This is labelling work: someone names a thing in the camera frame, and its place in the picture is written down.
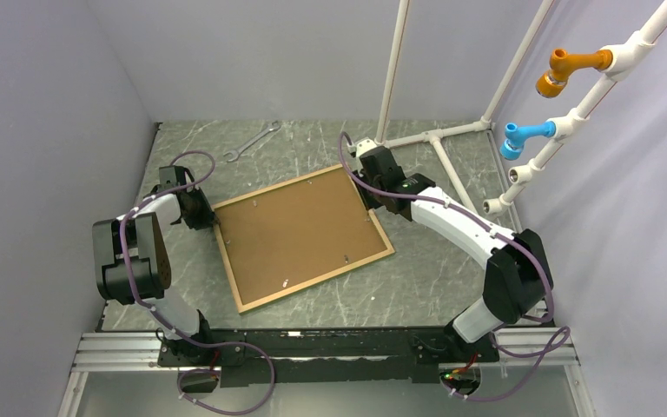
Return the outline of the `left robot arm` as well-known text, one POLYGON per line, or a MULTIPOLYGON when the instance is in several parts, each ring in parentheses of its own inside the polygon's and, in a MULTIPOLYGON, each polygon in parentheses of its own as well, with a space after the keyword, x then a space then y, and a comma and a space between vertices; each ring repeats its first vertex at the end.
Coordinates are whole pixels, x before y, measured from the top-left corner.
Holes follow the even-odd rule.
POLYGON ((183 223, 213 227, 217 217, 204 192, 183 166, 160 168, 159 182, 131 211, 91 228, 96 286, 106 301, 145 308, 163 341, 195 365, 208 362, 215 341, 203 314, 171 288, 172 270, 163 233, 183 223))

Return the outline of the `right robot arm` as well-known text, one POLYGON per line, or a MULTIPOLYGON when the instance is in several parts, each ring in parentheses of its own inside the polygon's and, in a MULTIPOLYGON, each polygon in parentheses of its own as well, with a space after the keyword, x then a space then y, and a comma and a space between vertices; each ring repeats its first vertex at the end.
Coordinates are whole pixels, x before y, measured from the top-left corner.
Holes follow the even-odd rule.
POLYGON ((422 174, 406 175, 390 149, 365 140, 347 148, 359 164, 350 177, 369 209, 386 208, 416 222, 469 255, 484 270, 481 296, 446 325, 444 349, 467 359, 492 331, 552 305, 553 280, 540 237, 515 232, 474 214, 422 174))

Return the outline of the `green wooden photo frame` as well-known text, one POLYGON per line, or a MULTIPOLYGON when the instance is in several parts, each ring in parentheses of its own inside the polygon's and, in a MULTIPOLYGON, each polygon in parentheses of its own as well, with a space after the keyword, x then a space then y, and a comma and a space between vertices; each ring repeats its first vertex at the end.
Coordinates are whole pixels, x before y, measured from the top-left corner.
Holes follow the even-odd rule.
POLYGON ((212 210, 241 314, 395 251, 339 164, 217 203, 212 210))

